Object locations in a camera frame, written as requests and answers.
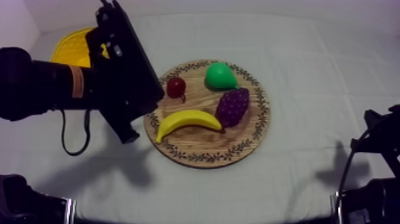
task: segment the white wall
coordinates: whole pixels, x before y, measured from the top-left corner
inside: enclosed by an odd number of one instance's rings
[[[40,30],[94,22],[99,0],[25,0]],[[400,31],[399,0],[119,0],[128,15],[275,13]]]
[[[0,48],[18,46],[29,51],[39,35],[23,0],[0,0]]]

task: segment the black cable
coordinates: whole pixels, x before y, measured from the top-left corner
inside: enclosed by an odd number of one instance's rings
[[[367,135],[369,135],[369,133],[371,132],[371,130],[373,130],[375,127],[377,126],[377,124],[375,124],[374,126],[372,126],[371,128],[368,128],[359,138],[360,140],[363,140],[367,137]],[[335,216],[333,218],[333,220],[336,220],[336,218],[339,218],[339,204],[340,201],[342,201],[342,192],[343,189],[345,187],[345,182],[346,182],[346,178],[347,178],[347,174],[349,172],[350,169],[350,165],[351,165],[351,161],[353,160],[354,154],[357,152],[357,148],[352,149],[350,152],[349,157],[347,158],[347,162],[346,162],[346,166],[345,169],[343,171],[343,175],[342,175],[342,179],[340,180],[340,184],[339,184],[339,189],[337,191],[338,195],[337,195],[337,199],[336,199],[336,204],[335,204]]]
[[[64,151],[70,155],[70,156],[78,156],[81,155],[83,152],[86,151],[89,142],[90,142],[90,109],[87,109],[85,111],[85,119],[83,121],[83,128],[85,129],[86,132],[86,140],[85,140],[85,144],[83,145],[83,147],[76,152],[71,153],[70,151],[67,150],[67,148],[65,147],[65,140],[64,140],[64,135],[65,135],[65,112],[63,109],[60,109],[61,114],[62,114],[62,129],[61,129],[61,143],[62,143],[62,148],[64,149]]]

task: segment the floral border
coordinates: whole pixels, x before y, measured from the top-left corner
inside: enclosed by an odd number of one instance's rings
[[[207,67],[211,63],[219,62],[217,60],[203,60],[197,63],[189,63],[183,67],[178,67],[175,71],[171,72],[170,74],[166,75],[166,77],[160,78],[161,85],[166,84],[171,78],[179,77],[182,72],[188,72],[189,70],[196,70],[200,67]],[[181,152],[178,149],[178,146],[169,143],[168,139],[163,139],[161,146],[166,147],[168,149],[168,153],[179,160],[187,160],[187,161],[194,161],[194,162],[207,162],[207,163],[214,163],[216,161],[231,161],[232,157],[236,155],[240,155],[243,151],[247,150],[251,147],[251,144],[254,141],[259,141],[260,137],[263,135],[264,129],[267,127],[268,123],[268,112],[269,107],[267,106],[268,102],[264,97],[264,91],[262,87],[260,87],[260,83],[251,76],[246,70],[240,68],[235,64],[226,63],[230,69],[234,70],[237,74],[243,76],[246,81],[249,81],[252,86],[255,86],[255,94],[257,98],[257,106],[260,108],[261,113],[258,115],[258,121],[255,124],[255,129],[252,134],[251,139],[243,140],[240,144],[234,145],[229,148],[225,153],[217,152],[217,153],[192,153],[187,154],[186,152]],[[160,121],[158,120],[158,116],[155,113],[147,114],[146,116],[150,119],[150,125],[154,129],[154,134],[156,135],[158,132],[158,128],[160,126]]]

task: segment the green pear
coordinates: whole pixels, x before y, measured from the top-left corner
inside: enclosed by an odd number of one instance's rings
[[[217,89],[239,89],[233,72],[225,63],[212,63],[207,69],[205,81]]]

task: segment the orange tape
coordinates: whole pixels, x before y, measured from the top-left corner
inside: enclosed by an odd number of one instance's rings
[[[72,98],[83,98],[85,83],[80,67],[70,66],[72,72]]]

